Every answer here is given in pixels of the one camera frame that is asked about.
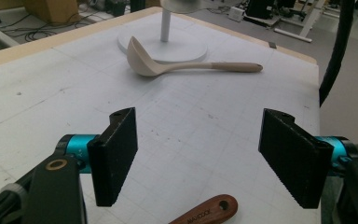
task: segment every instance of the white table surface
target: white table surface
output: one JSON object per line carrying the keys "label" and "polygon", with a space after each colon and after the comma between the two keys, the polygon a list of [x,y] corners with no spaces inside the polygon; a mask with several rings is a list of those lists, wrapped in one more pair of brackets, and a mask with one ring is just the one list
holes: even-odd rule
{"label": "white table surface", "polygon": [[182,70],[140,77],[117,46],[124,26],[0,64],[0,188],[48,157],[68,133],[102,133],[108,116],[135,107],[139,150],[111,208],[95,205],[82,175],[89,223],[168,223],[218,194],[239,211],[227,223],[320,223],[258,152],[264,108],[319,133],[318,65],[172,15],[208,44],[208,62],[260,63],[260,74]]}

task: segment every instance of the floor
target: floor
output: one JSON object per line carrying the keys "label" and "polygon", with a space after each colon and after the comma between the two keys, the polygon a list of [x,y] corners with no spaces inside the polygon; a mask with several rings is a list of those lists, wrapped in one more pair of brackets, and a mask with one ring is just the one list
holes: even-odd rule
{"label": "floor", "polygon": [[[224,3],[218,0],[204,1],[206,5],[211,8],[217,8],[219,6],[233,6],[240,2],[240,0],[226,0]],[[189,16],[217,24],[258,39],[274,42],[278,46],[307,54],[317,60],[320,66],[320,82],[322,82],[324,72],[333,50],[338,18],[322,15],[319,20],[314,23],[312,30],[307,36],[312,39],[312,42],[306,43],[292,37],[280,35],[275,33],[271,28],[256,25],[248,21],[232,21],[227,18],[227,11],[222,14],[216,12],[218,11],[214,11],[214,13],[212,13],[210,10],[204,9],[191,13]],[[0,17],[3,24],[0,26],[9,25],[13,21],[23,18],[24,15],[26,15],[26,13],[23,9],[19,9],[17,11],[14,10],[13,13],[1,12]],[[109,19],[97,16],[93,17],[94,18],[92,19],[89,18],[90,20],[82,21],[77,26],[85,25],[83,23],[93,23],[97,20]],[[43,25],[43,22],[37,20],[35,21],[35,18],[26,18],[21,23],[16,24],[16,27],[41,27]],[[276,27],[294,33],[300,32],[298,27],[283,22],[279,22]],[[60,27],[58,30],[56,28],[52,29],[54,29],[54,32],[58,33],[73,28],[75,27]],[[24,35],[20,35],[21,32],[19,30],[17,30],[17,33],[13,32],[9,34],[15,35],[16,37],[14,38],[20,43],[27,41]],[[37,34],[34,35],[34,37],[43,37],[43,34]],[[352,140],[353,143],[358,143],[358,10],[354,13],[351,38],[348,42],[340,73],[328,98],[321,107],[321,135],[345,136]],[[334,195],[337,194],[337,186],[339,186],[339,182],[340,181],[335,178],[327,179],[327,187],[324,190],[325,197],[323,201],[323,209],[327,212],[327,214],[329,213],[332,204],[334,204]],[[329,216],[324,217],[323,223],[329,223]]]}

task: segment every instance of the desk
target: desk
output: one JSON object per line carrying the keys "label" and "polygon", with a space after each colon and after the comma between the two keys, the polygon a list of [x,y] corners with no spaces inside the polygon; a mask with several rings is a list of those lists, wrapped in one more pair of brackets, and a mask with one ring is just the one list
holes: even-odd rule
{"label": "desk", "polygon": [[258,152],[263,108],[319,133],[318,66],[309,57],[210,23],[172,16],[208,44],[209,62],[260,63],[260,74],[132,72],[118,49],[125,26],[159,23],[149,8],[0,51],[0,188],[49,156],[68,133],[101,133],[108,115],[136,107],[139,150],[111,208],[95,206],[82,175],[89,223],[167,223],[218,194],[239,203],[227,223],[320,223]]}

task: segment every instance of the screw hole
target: screw hole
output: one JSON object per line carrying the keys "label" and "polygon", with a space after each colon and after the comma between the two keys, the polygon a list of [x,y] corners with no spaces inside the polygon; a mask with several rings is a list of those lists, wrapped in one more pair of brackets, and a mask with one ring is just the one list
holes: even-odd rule
{"label": "screw hole", "polygon": [[219,203],[219,206],[220,206],[220,209],[222,209],[223,211],[228,210],[228,202],[226,202],[226,201],[221,201]]}

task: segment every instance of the white round stand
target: white round stand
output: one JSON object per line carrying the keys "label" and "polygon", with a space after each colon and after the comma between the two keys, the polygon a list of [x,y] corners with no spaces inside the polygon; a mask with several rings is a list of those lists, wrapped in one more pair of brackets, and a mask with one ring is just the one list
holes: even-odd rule
{"label": "white round stand", "polygon": [[130,38],[142,44],[152,59],[158,63],[201,62],[208,48],[195,36],[179,29],[170,29],[171,13],[164,12],[161,24],[128,26],[118,36],[118,46],[127,53]]}

